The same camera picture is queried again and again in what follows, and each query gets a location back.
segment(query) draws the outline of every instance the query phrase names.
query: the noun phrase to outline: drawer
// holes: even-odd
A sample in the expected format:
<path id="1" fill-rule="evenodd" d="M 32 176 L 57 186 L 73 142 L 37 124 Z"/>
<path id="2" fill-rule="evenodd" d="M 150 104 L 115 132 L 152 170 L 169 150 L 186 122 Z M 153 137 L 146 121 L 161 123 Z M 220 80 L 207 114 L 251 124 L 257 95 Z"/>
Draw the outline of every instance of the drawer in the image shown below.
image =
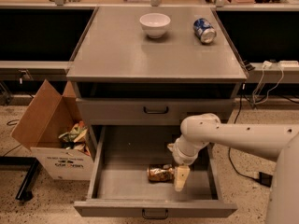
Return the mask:
<path id="1" fill-rule="evenodd" d="M 215 113 L 228 120 L 233 99 L 77 99 L 83 120 L 101 125 L 179 125 L 189 115 Z"/>
<path id="2" fill-rule="evenodd" d="M 179 126 L 104 126 L 86 201 L 75 202 L 83 217 L 228 217 L 211 146 L 191 166 L 183 191 L 172 182 L 148 181 L 149 164 L 173 163 L 166 147 L 180 136 Z"/>

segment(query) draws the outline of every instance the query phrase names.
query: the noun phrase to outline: drawer handle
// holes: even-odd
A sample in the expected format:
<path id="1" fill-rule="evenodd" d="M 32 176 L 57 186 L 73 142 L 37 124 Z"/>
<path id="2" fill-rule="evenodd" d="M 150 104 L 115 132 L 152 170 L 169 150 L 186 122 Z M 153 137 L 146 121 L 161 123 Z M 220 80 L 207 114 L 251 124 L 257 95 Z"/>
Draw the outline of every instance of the drawer handle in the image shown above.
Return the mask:
<path id="1" fill-rule="evenodd" d="M 142 209 L 142 217 L 144 219 L 147 219 L 147 220 L 151 220 L 151 219 L 154 219 L 154 220 L 165 220 L 168 218 L 168 210 L 165 209 L 165 216 L 163 217 L 149 217 L 146 215 L 146 210 L 145 209 Z"/>
<path id="2" fill-rule="evenodd" d="M 162 115 L 162 114 L 167 114 L 168 111 L 169 111 L 168 106 L 166 107 L 165 110 L 149 110 L 145 106 L 143 107 L 143 112 L 148 115 Z"/>

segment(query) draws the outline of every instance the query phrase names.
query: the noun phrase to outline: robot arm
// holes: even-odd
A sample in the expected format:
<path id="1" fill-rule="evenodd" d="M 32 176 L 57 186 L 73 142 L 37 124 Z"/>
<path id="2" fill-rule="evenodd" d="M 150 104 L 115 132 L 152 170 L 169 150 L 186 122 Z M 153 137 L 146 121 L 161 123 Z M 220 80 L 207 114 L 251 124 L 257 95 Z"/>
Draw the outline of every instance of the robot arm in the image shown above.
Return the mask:
<path id="1" fill-rule="evenodd" d="M 180 129 L 182 136 L 169 145 L 179 164 L 176 190 L 183 189 L 198 152 L 209 143 L 222 144 L 277 162 L 266 223 L 299 223 L 299 125 L 222 124 L 205 114 L 186 118 Z"/>

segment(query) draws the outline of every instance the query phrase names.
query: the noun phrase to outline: white bowl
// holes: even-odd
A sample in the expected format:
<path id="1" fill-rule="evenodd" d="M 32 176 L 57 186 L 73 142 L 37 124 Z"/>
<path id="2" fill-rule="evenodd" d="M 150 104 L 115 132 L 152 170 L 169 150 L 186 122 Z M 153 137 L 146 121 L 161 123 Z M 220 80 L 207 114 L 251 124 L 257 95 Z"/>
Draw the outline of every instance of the white bowl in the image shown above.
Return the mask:
<path id="1" fill-rule="evenodd" d="M 170 18 L 162 13 L 148 13 L 140 18 L 143 31 L 150 38 L 160 38 L 170 27 Z"/>

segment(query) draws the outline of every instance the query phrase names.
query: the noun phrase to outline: blue can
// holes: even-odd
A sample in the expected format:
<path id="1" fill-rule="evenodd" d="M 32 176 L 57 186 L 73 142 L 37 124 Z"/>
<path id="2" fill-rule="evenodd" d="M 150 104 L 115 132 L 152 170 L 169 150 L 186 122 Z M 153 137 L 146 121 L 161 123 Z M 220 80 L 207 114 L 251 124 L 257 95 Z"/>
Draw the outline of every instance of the blue can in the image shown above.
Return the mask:
<path id="1" fill-rule="evenodd" d="M 193 30 L 204 44 L 211 43 L 216 37 L 216 30 L 207 19 L 198 19 L 194 22 Z"/>

